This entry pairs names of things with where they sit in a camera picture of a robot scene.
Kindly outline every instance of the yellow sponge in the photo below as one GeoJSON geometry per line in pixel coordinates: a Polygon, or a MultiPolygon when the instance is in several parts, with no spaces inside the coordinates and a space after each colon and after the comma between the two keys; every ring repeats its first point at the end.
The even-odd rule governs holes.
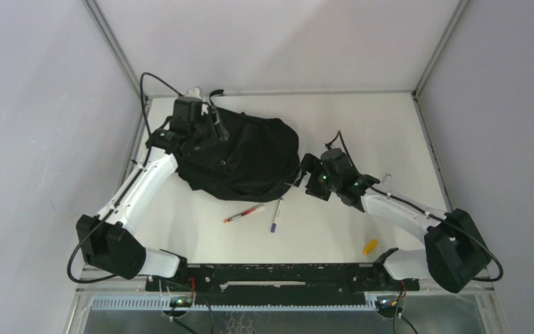
{"type": "Polygon", "coordinates": [[[363,254],[364,255],[368,255],[369,253],[371,253],[375,247],[377,247],[379,244],[378,240],[377,239],[373,239],[369,242],[369,244],[367,244],[365,246],[365,248],[363,248],[363,254]]]}

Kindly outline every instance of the white table surface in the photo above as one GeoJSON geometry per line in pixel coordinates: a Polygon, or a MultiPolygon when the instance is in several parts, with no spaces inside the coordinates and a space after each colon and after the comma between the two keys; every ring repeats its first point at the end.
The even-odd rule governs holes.
{"type": "MultiPolygon", "coordinates": [[[[174,100],[152,101],[153,129],[172,113],[174,100]]],[[[319,157],[324,144],[340,129],[361,173],[378,178],[390,173],[393,189],[445,209],[410,94],[231,96],[214,101],[233,111],[283,119],[300,137],[300,158],[307,152],[319,157]]],[[[300,188],[284,195],[277,231],[270,233],[277,201],[224,224],[225,218],[255,203],[221,201],[203,191],[191,191],[174,174],[149,204],[136,238],[146,247],[183,255],[190,263],[372,262],[391,247],[423,248],[389,221],[347,207],[334,194],[328,202],[306,195],[307,178],[300,188]],[[363,248],[372,239],[380,244],[365,256],[363,248]]]]}

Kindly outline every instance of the red marker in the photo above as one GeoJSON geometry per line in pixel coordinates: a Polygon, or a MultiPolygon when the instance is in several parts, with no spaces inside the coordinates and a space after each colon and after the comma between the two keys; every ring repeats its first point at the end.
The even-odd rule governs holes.
{"type": "Polygon", "coordinates": [[[224,220],[224,224],[230,223],[231,221],[233,221],[235,219],[238,219],[238,218],[243,218],[244,216],[246,216],[248,214],[251,214],[253,212],[261,211],[262,209],[265,209],[265,207],[262,204],[255,205],[254,207],[251,207],[250,209],[248,209],[246,211],[243,211],[240,214],[235,214],[234,216],[232,216],[230,218],[226,218],[224,220]]]}

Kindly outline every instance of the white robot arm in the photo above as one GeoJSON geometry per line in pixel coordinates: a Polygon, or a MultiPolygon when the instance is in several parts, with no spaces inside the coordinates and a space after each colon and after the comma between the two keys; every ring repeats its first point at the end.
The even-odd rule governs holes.
{"type": "MultiPolygon", "coordinates": [[[[432,278],[457,293],[495,260],[467,212],[445,212],[410,200],[375,177],[359,174],[350,156],[340,148],[330,148],[330,144],[327,148],[320,159],[312,154],[304,156],[294,185],[299,186],[310,173],[307,194],[328,200],[334,192],[344,204],[384,217],[416,237],[424,249],[394,248],[378,259],[394,280],[432,278]]],[[[495,262],[499,277],[487,281],[502,277],[502,267],[495,262]]]]}
{"type": "Polygon", "coordinates": [[[202,115],[202,100],[179,97],[175,101],[169,130],[155,130],[147,141],[146,157],[138,163],[124,184],[95,216],[83,215],[76,223],[79,245],[67,266],[67,274],[79,280],[70,267],[78,250],[86,263],[131,279],[151,275],[173,277],[181,262],[178,255],[143,247],[134,238],[140,219],[156,191],[177,170],[177,155],[186,157],[228,137],[216,113],[202,115]]]}

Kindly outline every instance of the black backpack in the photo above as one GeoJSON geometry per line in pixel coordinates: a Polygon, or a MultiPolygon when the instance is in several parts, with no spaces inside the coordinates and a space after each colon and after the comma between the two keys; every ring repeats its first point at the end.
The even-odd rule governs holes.
{"type": "MultiPolygon", "coordinates": [[[[210,97],[222,92],[214,91],[210,97]]],[[[258,118],[211,106],[217,108],[229,138],[178,159],[180,178],[192,190],[204,190],[221,200],[270,202],[281,198],[291,186],[286,181],[300,165],[296,132],[279,118],[258,118]]]]}

